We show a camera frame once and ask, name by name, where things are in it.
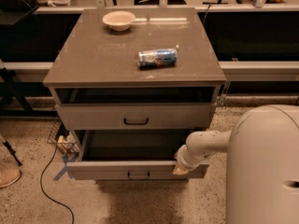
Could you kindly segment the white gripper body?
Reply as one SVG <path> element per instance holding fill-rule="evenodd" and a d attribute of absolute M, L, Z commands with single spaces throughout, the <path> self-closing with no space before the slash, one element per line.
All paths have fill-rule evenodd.
<path fill-rule="evenodd" d="M 200 152 L 199 154 L 193 154 L 190 152 L 186 145 L 182 146 L 178 150 L 178 159 L 176 160 L 180 168 L 190 172 L 197 168 L 201 161 L 205 159 L 205 154 Z"/>

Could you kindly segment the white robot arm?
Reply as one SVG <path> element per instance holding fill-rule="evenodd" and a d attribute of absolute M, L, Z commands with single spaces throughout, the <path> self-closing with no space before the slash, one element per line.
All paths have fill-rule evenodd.
<path fill-rule="evenodd" d="M 299 107 L 251 109 L 228 132 L 193 132 L 175 154 L 186 175 L 227 154 L 226 224 L 299 224 Z"/>

